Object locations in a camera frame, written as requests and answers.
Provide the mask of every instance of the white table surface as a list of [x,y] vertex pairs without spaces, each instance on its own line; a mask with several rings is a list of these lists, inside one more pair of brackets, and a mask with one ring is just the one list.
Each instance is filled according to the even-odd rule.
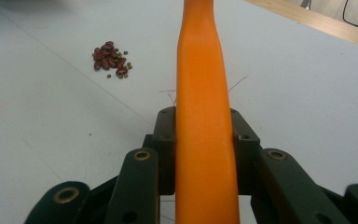
[[[172,105],[161,91],[175,90],[182,4],[0,0],[0,223],[22,223],[63,181],[95,188],[118,175]],[[228,87],[246,77],[231,107],[262,146],[339,194],[358,183],[358,46],[241,0],[216,0],[215,17]],[[128,78],[93,70],[107,40],[129,52]],[[161,223],[173,223],[172,204]]]

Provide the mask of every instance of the orange handle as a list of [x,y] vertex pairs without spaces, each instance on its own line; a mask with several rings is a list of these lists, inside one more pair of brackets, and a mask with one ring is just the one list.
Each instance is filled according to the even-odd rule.
[[185,0],[177,50],[176,223],[240,223],[225,66],[213,0]]

